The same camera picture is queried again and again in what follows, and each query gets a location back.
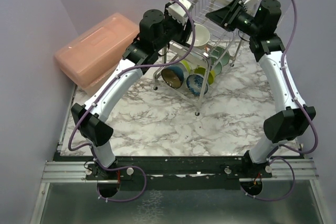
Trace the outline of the plain white bowl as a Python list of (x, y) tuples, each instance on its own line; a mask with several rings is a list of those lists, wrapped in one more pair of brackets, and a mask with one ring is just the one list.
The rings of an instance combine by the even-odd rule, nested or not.
[(194, 47), (206, 48), (211, 37), (209, 30), (204, 25), (195, 24), (195, 35)]

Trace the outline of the mint green brown-rimmed bowl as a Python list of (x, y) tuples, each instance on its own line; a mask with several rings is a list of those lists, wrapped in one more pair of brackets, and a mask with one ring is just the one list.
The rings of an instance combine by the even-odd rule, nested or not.
[(225, 52), (226, 48), (221, 47), (221, 46), (216, 46), (211, 52), (210, 55), (219, 58), (220, 56), (222, 56), (221, 58), (221, 62), (224, 65), (227, 65), (230, 59), (230, 54), (229, 52)]

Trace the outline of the lime green white bowl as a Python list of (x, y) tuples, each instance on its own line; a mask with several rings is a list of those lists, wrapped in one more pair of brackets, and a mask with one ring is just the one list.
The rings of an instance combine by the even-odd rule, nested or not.
[(180, 65), (180, 67), (183, 69), (183, 71), (186, 74), (191, 73), (191, 66), (186, 60), (181, 60), (181, 61), (178, 62), (178, 64)]

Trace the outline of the dark teal beige bowl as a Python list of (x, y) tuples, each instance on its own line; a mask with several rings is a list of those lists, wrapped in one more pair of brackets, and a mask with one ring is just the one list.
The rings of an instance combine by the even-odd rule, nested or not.
[(161, 71), (164, 82), (174, 89), (179, 89), (184, 82), (184, 72), (180, 67), (169, 66)]

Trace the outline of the stainless steel dish rack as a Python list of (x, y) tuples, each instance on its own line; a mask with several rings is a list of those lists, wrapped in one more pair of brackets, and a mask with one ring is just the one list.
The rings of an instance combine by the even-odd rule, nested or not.
[[(218, 10), (228, 5), (228, 0), (192, 0), (191, 3), (191, 15), (194, 23), (204, 25), (209, 30), (211, 34), (210, 40), (206, 48), (204, 49), (193, 47), (192, 51), (188, 54), (188, 56), (186, 56), (186, 58), (183, 58), (183, 55), (187, 52), (188, 47), (191, 44), (190, 41), (188, 41), (184, 46), (171, 41), (168, 46), (164, 47), (162, 50), (163, 54), (165, 56), (171, 55), (171, 60), (169, 60), (169, 66), (180, 67), (178, 62), (181, 60), (186, 60), (191, 66), (191, 73), (186, 74), (184, 72), (184, 82), (182, 86), (179, 89), (174, 89), (168, 86), (161, 76), (161, 71), (166, 67), (160, 67), (153, 74), (153, 89), (157, 90), (158, 86), (160, 85), (166, 86), (173, 94), (179, 95), (188, 103), (194, 105), (196, 108), (195, 115), (199, 115), (204, 97), (207, 94), (211, 93), (211, 89), (214, 88), (214, 82), (216, 82), (219, 77), (223, 76), (224, 72), (227, 71), (229, 67), (232, 67), (234, 65), (234, 62), (237, 58), (236, 55), (230, 55), (228, 64), (224, 65), (221, 62), (221, 58), (223, 55), (219, 58), (216, 58), (210, 55), (210, 52), (216, 46), (224, 47), (226, 48), (225, 52), (229, 52), (229, 48), (233, 43), (236, 42), (236, 39), (239, 36), (239, 32), (227, 32), (220, 26), (214, 24), (205, 16), (209, 12)], [(216, 75), (213, 70), (213, 65), (217, 64), (218, 62), (221, 62), (223, 66), (223, 71), (221, 74)], [(191, 93), (186, 85), (187, 77), (194, 73), (198, 73), (204, 76), (200, 96), (196, 96)]]

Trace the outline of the blue white patterned bowl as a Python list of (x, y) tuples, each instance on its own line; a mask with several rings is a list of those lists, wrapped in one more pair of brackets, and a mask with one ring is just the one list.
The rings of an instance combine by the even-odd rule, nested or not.
[(200, 96), (204, 76), (198, 73), (191, 74), (186, 79), (186, 85), (191, 93)]

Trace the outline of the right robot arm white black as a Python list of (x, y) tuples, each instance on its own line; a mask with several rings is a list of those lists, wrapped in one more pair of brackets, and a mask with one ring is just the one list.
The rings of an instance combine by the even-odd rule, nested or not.
[(281, 16), (277, 0), (261, 0), (255, 16), (247, 12), (242, 0), (233, 0), (227, 6), (206, 14), (206, 18), (226, 31), (239, 30), (249, 36), (249, 48), (264, 71), (270, 85), (276, 113), (263, 124), (264, 134), (258, 143), (244, 155), (241, 171), (254, 177), (259, 164), (280, 146), (301, 136), (316, 115), (299, 94), (286, 62), (286, 50), (275, 33)]

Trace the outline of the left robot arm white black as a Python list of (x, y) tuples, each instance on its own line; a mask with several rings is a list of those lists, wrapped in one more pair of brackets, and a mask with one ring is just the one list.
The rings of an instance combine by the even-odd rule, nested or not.
[(98, 173), (104, 179), (115, 175), (116, 157), (110, 145), (113, 128), (106, 124), (114, 106), (135, 82), (150, 68), (157, 67), (161, 49), (171, 41), (185, 45), (195, 40), (195, 25), (188, 0), (169, 0), (162, 12), (147, 10), (139, 23), (139, 33), (126, 48), (113, 74), (103, 86), (83, 105), (75, 103), (71, 114), (79, 131), (87, 140), (94, 160), (99, 164)]

